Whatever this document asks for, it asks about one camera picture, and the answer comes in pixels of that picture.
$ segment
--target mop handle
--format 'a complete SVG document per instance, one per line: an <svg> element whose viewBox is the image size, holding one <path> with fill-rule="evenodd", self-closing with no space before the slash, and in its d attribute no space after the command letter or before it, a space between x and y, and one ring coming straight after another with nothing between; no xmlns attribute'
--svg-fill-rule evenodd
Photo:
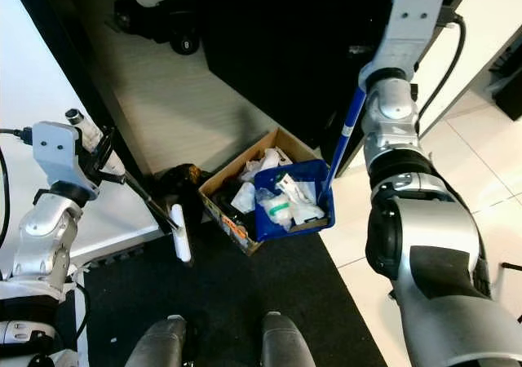
<svg viewBox="0 0 522 367"><path fill-rule="evenodd" d="M334 181L335 175L337 174L337 169L339 168L341 160L343 159L344 150L348 146L348 141L352 135L353 127L355 126L357 118L361 113L363 104L365 104L365 99L366 93L360 87L357 87L356 92L353 95L352 102L350 103L350 108L348 108L343 130L341 131L341 137L339 137L337 147L335 148L334 159L332 160L330 171L326 176L323 190L319 195L320 199L330 190L330 187L332 186L332 182Z"/></svg>

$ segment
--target orange label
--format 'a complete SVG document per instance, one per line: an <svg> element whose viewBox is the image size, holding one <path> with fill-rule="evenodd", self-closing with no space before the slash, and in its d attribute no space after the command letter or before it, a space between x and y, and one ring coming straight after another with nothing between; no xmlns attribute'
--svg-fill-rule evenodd
<svg viewBox="0 0 522 367"><path fill-rule="evenodd" d="M227 224L230 227L234 234L236 234L241 239L246 239L245 232L241 230L241 228L239 228L232 220L230 220L228 217L224 215L221 217L221 219L223 220L223 223Z"/></svg>

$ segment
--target white tile floor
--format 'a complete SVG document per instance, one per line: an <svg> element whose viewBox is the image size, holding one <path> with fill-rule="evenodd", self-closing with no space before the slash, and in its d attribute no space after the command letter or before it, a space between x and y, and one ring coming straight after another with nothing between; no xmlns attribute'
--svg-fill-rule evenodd
<svg viewBox="0 0 522 367"><path fill-rule="evenodd" d="M512 122L487 99L468 91L422 140L439 172L461 193L484 238L493 294L514 317L522 314L522 121ZM399 308L389 281L364 259L369 213L363 166L334 181L334 228L321 232L388 366L409 366Z"/></svg>

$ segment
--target plastic bag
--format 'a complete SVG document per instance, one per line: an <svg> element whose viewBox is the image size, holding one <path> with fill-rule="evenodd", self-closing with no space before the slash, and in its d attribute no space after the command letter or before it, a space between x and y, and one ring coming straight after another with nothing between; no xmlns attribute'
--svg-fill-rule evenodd
<svg viewBox="0 0 522 367"><path fill-rule="evenodd" d="M279 166L280 158L279 152L274 148L266 148L263 159L260 161L248 161L245 164L245 169L239 176L239 179L243 182L252 181L260 171Z"/></svg>
<svg viewBox="0 0 522 367"><path fill-rule="evenodd" d="M230 205L242 214L248 214L255 210L254 193L254 185L250 182L244 182Z"/></svg>
<svg viewBox="0 0 522 367"><path fill-rule="evenodd" d="M312 219L325 217L325 212L315 203L315 192L312 192L311 188L307 189L309 192L305 194L288 174L285 174L281 181L276 183L276 186L289 198L290 213L294 218L295 224L299 225Z"/></svg>
<svg viewBox="0 0 522 367"><path fill-rule="evenodd" d="M284 193L274 195L266 188L255 192L256 201L264 208L270 220L281 225L285 231L292 226L292 213L290 212L290 200Z"/></svg>

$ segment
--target black cable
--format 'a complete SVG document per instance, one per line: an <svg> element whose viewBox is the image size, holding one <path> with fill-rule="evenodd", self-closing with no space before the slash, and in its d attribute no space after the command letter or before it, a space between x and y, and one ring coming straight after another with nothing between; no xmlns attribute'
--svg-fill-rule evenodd
<svg viewBox="0 0 522 367"><path fill-rule="evenodd" d="M87 319L91 315L91 297L89 296L89 293L85 289L85 287L81 284L76 283L76 287L82 292L83 298L85 299L85 316L83 316L82 323L80 324L80 327L76 331L76 336L74 337L74 341L77 341L80 338L80 334L82 334L82 331L85 329L85 326L87 325Z"/></svg>
<svg viewBox="0 0 522 367"><path fill-rule="evenodd" d="M522 272L522 267L513 263L501 263L500 266L505 269L513 269L514 271Z"/></svg>
<svg viewBox="0 0 522 367"><path fill-rule="evenodd" d="M454 23L458 24L458 27L460 28L460 34L458 36L458 45L457 50L455 51L455 55L453 56L453 59L451 60L451 64L449 65L448 69L446 70L445 75L440 80L437 87L435 87L435 90L430 95L430 97L427 99L426 103L424 104L424 107L418 114L418 119L420 120L424 113L427 110L427 107L433 102L436 96L438 96L440 89L446 84L448 81L449 76L453 72L455 65L457 65L458 59L460 58L460 55L462 54L462 49L464 48L464 42L466 41L466 24L464 23L464 19L460 16L455 14L455 17L452 20Z"/></svg>
<svg viewBox="0 0 522 367"><path fill-rule="evenodd" d="M3 181L3 197L4 197L4 211L2 231L0 232L0 247L6 239L7 229L9 228L9 216L11 215L11 201L9 198L9 176L7 175L6 159L3 157L2 149L0 148L0 165L2 166L2 181Z"/></svg>

